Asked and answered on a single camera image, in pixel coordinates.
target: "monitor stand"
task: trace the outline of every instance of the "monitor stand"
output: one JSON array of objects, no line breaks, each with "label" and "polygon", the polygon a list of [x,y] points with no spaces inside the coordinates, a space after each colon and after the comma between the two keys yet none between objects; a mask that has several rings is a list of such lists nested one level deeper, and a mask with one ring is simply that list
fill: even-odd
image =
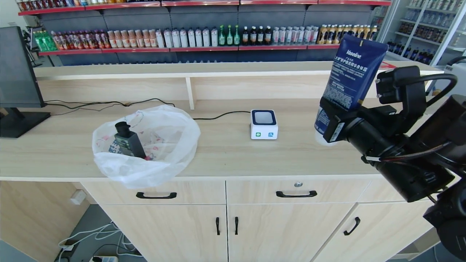
[{"label": "monitor stand", "polygon": [[0,119],[0,138],[18,138],[50,117],[45,112],[20,112],[17,108],[5,108],[8,115]]}]

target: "black cabinet handle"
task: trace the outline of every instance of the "black cabinet handle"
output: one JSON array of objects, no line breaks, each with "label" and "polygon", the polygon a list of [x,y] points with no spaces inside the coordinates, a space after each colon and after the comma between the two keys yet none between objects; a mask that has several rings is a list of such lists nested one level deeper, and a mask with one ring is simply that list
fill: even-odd
[{"label": "black cabinet handle", "polygon": [[141,199],[174,199],[174,198],[176,198],[176,195],[177,195],[176,192],[172,192],[166,197],[146,197],[146,196],[144,196],[144,192],[137,192],[136,193],[136,197],[141,198]]},{"label": "black cabinet handle", "polygon": [[356,221],[356,224],[354,225],[353,229],[349,232],[345,230],[345,232],[343,232],[344,235],[350,235],[357,228],[357,226],[359,226],[359,223],[361,223],[361,219],[359,219],[359,217],[355,217],[354,220]]},{"label": "black cabinet handle", "polygon": [[219,229],[220,217],[215,219],[215,224],[217,225],[217,235],[220,235],[220,229]]},{"label": "black cabinet handle", "polygon": [[234,218],[234,224],[235,224],[234,234],[238,234],[238,217],[237,216],[235,216]]},{"label": "black cabinet handle", "polygon": [[285,195],[282,191],[277,191],[277,197],[315,197],[317,192],[315,190],[309,191],[309,195],[300,195],[300,196],[290,196]]}]

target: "white plastic bag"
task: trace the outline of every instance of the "white plastic bag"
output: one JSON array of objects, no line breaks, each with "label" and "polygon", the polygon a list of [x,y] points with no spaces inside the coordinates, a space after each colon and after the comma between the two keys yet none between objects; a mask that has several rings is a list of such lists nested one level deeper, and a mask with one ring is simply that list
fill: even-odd
[{"label": "white plastic bag", "polygon": [[[148,160],[121,154],[115,124],[127,122],[137,133]],[[158,186],[178,175],[191,162],[200,129],[186,112],[161,105],[101,125],[92,133],[94,162],[100,171],[127,188]]]}]

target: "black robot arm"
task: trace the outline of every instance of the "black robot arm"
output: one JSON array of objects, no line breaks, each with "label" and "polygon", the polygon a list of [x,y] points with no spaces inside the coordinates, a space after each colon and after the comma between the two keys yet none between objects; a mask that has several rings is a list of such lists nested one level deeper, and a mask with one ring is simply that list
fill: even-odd
[{"label": "black robot arm", "polygon": [[[451,82],[427,101],[424,81],[435,79]],[[466,97],[451,95],[411,137],[405,135],[456,82],[450,74],[420,76],[416,66],[396,68],[379,73],[376,86],[381,104],[403,104],[398,114],[390,105],[345,111],[325,98],[320,106],[330,118],[324,139],[329,142],[339,132],[336,141],[350,142],[407,202],[431,199],[434,205],[424,218],[443,245],[466,261]],[[447,189],[452,173],[461,179]]]}]

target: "cabinet door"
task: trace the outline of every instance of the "cabinet door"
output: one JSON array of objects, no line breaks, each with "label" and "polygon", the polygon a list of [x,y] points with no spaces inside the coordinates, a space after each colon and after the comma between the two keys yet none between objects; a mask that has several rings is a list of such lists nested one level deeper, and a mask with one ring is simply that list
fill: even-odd
[{"label": "cabinet door", "polygon": [[148,262],[228,260],[225,205],[101,207]]},{"label": "cabinet door", "polygon": [[431,205],[427,201],[361,204],[312,262],[385,262],[432,228],[422,217]]},{"label": "cabinet door", "polygon": [[229,261],[309,262],[353,205],[229,205]]}]

